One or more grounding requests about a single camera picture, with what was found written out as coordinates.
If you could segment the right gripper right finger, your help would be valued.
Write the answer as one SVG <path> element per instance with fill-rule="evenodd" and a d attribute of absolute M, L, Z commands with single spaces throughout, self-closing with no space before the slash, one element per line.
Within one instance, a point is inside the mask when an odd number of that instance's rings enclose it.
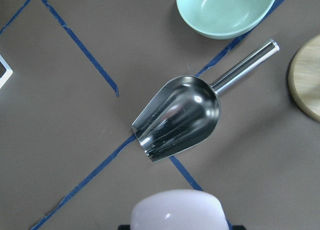
<path fill-rule="evenodd" d="M 229 230 L 247 230 L 243 225 L 228 225 Z"/>

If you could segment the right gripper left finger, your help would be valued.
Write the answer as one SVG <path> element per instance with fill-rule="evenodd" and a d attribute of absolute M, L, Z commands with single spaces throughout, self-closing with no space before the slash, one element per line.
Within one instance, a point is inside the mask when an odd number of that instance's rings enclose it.
<path fill-rule="evenodd" d="M 131 226 L 129 224 L 122 224 L 122 225 L 119 225 L 117 230 L 130 230 L 131 229 Z"/>

